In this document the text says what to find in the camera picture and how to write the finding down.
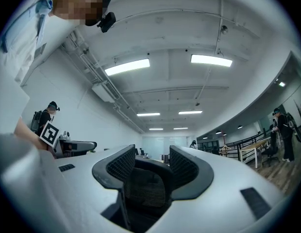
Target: wooden table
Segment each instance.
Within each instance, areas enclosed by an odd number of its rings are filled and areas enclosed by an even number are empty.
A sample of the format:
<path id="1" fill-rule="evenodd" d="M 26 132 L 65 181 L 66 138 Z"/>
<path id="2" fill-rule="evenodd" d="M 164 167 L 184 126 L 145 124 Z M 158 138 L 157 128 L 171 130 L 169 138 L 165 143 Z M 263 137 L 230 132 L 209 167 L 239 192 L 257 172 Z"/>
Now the wooden table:
<path id="1" fill-rule="evenodd" d="M 270 137 L 266 138 L 266 139 L 263 139 L 259 142 L 256 142 L 256 143 L 253 143 L 251 145 L 248 145 L 242 149 L 240 149 L 240 159 L 241 159 L 241 162 L 243 162 L 243 158 L 242 158 L 242 152 L 244 151 L 249 151 L 249 150 L 254 150 L 254 153 L 255 153 L 255 168 L 257 168 L 257 149 L 259 147 L 263 147 L 263 145 L 265 143 L 267 143 L 268 141 L 270 140 Z"/>

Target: ceiling beam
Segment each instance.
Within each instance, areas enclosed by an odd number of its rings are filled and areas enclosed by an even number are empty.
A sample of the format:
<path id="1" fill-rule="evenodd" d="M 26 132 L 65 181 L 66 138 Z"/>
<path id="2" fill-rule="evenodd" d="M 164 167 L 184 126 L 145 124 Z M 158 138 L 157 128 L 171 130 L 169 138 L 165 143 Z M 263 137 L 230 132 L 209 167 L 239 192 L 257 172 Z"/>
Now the ceiling beam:
<path id="1" fill-rule="evenodd" d="M 157 92 L 170 92 L 170 91 L 190 91 L 190 90 L 201 90 L 202 86 L 188 86 L 188 87 L 171 87 L 171 88 L 162 88 L 162 89 L 151 89 L 151 90 L 143 90 L 143 91 L 135 91 L 135 92 L 124 92 L 123 96 L 131 97 L 134 95 L 140 94 L 149 94 L 149 93 L 157 93 Z M 228 86 L 206 86 L 204 89 L 209 90 L 227 90 Z"/>

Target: floor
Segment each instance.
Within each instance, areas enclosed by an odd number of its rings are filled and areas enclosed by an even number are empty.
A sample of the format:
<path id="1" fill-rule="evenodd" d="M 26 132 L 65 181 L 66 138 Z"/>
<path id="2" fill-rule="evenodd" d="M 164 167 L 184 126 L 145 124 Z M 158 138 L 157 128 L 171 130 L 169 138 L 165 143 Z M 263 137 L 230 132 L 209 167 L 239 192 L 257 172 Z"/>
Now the floor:
<path id="1" fill-rule="evenodd" d="M 286 195 L 291 194 L 301 181 L 301 143 L 297 141 L 295 136 L 293 136 L 292 142 L 295 155 L 295 161 L 292 163 L 282 161 L 284 154 L 283 147 L 278 152 L 280 163 L 272 161 L 270 167 L 265 163 L 263 167 L 260 166 L 257 169 L 255 169 L 255 161 L 248 163 L 251 168 L 275 184 Z"/>

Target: table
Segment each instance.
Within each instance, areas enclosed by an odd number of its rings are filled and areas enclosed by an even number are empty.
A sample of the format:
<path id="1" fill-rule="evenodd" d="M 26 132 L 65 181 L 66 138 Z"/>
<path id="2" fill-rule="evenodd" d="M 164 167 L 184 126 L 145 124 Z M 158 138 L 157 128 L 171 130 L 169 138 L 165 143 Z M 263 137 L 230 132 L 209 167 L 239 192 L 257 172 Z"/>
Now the table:
<path id="1" fill-rule="evenodd" d="M 258 149 L 259 147 L 262 148 L 263 145 L 264 145 L 265 143 L 267 143 L 269 140 L 270 140 L 270 137 L 268 137 L 268 138 L 266 138 L 266 139 L 263 139 L 263 140 L 261 140 L 261 141 L 259 141 L 259 142 L 253 143 L 253 144 L 251 144 L 251 145 L 248 145 L 248 146 L 246 146 L 246 147 L 240 149 L 240 160 L 241 160 L 241 162 L 243 162 L 242 152 L 244 152 L 244 151 L 249 151 L 249 150 L 254 150 L 254 153 L 255 153 L 255 168 L 257 168 L 257 149 Z"/>

